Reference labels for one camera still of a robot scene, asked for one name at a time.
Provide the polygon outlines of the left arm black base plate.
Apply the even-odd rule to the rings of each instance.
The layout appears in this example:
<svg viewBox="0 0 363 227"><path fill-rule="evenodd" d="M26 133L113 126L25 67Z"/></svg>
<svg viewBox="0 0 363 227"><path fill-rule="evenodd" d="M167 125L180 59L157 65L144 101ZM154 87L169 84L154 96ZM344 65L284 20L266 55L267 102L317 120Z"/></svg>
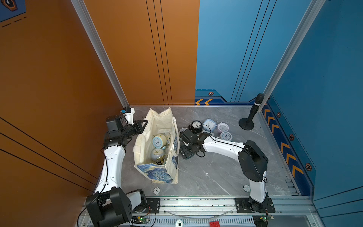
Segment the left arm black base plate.
<svg viewBox="0 0 363 227"><path fill-rule="evenodd" d="M160 198L146 198L145 201L143 201L140 205L138 205L134 210L133 214L141 213L152 213L152 214L158 214L160 211Z"/></svg>

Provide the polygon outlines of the yellow blue twin-bell clock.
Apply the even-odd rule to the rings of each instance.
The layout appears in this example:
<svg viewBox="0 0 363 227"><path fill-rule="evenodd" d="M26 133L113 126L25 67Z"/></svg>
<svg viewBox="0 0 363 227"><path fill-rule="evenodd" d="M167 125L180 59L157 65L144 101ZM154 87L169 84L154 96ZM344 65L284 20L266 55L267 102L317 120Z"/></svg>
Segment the yellow blue twin-bell clock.
<svg viewBox="0 0 363 227"><path fill-rule="evenodd" d="M167 138L164 134L157 134L152 139L153 146L155 148L163 148L167 145Z"/></svg>

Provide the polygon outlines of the black round alarm clock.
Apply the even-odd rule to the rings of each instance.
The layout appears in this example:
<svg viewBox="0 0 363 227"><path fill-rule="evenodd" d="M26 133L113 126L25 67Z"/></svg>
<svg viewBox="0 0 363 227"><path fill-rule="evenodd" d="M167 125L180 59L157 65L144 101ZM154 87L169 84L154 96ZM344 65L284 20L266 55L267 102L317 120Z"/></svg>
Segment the black round alarm clock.
<svg viewBox="0 0 363 227"><path fill-rule="evenodd" d="M195 120L191 123L191 125L189 126L189 129L193 132L193 133L200 133L203 131L203 125L201 121Z"/></svg>

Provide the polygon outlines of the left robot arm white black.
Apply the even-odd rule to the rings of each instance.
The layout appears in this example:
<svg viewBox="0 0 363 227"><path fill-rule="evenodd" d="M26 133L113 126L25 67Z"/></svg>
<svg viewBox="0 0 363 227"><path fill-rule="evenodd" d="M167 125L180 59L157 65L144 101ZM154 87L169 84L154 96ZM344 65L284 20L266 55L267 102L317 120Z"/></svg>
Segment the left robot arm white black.
<svg viewBox="0 0 363 227"><path fill-rule="evenodd" d="M101 152L104 165L94 194L86 198L85 207L95 227L116 227L132 221L137 208L148 209L141 189L125 193L122 190L122 165L126 146L135 135L142 134L146 120L133 119L133 112L109 117L108 132Z"/></svg>

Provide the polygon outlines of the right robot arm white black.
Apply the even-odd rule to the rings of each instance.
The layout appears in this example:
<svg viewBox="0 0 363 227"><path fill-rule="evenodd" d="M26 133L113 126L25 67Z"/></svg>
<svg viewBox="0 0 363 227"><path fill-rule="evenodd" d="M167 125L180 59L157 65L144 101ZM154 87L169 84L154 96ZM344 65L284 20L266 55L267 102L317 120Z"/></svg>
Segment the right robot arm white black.
<svg viewBox="0 0 363 227"><path fill-rule="evenodd" d="M250 195L245 203L252 212L269 212L271 199L266 190L268 158L251 140L245 143L224 141L209 133L197 135L190 129L181 133L185 147L193 153L216 153L239 162L242 172L250 183Z"/></svg>

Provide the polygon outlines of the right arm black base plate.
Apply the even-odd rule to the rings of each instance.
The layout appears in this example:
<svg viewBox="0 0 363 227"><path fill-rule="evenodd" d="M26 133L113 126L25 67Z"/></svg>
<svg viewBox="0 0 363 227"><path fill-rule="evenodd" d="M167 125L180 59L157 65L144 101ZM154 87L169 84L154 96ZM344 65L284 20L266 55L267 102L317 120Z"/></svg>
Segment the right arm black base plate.
<svg viewBox="0 0 363 227"><path fill-rule="evenodd" d="M238 213L275 213L273 201L268 196L262 203L251 198L235 198L235 206Z"/></svg>

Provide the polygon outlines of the cream canvas bag starry print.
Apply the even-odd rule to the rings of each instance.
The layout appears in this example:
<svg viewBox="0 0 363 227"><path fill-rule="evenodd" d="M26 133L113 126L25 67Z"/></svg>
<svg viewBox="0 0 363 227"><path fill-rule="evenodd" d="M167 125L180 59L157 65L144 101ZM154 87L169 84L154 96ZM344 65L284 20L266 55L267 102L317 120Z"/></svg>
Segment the cream canvas bag starry print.
<svg viewBox="0 0 363 227"><path fill-rule="evenodd" d="M150 109L133 147L134 167L152 183L178 183L180 136L171 108Z"/></svg>

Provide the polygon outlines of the dark teal alarm clock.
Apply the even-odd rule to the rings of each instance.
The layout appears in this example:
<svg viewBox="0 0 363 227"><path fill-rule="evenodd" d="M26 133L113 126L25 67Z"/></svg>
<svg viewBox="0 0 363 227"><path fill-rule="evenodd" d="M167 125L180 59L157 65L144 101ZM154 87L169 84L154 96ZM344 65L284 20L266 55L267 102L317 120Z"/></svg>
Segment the dark teal alarm clock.
<svg viewBox="0 0 363 227"><path fill-rule="evenodd" d="M192 152L188 147L181 147L180 154L185 160L190 159L194 156L194 152Z"/></svg>

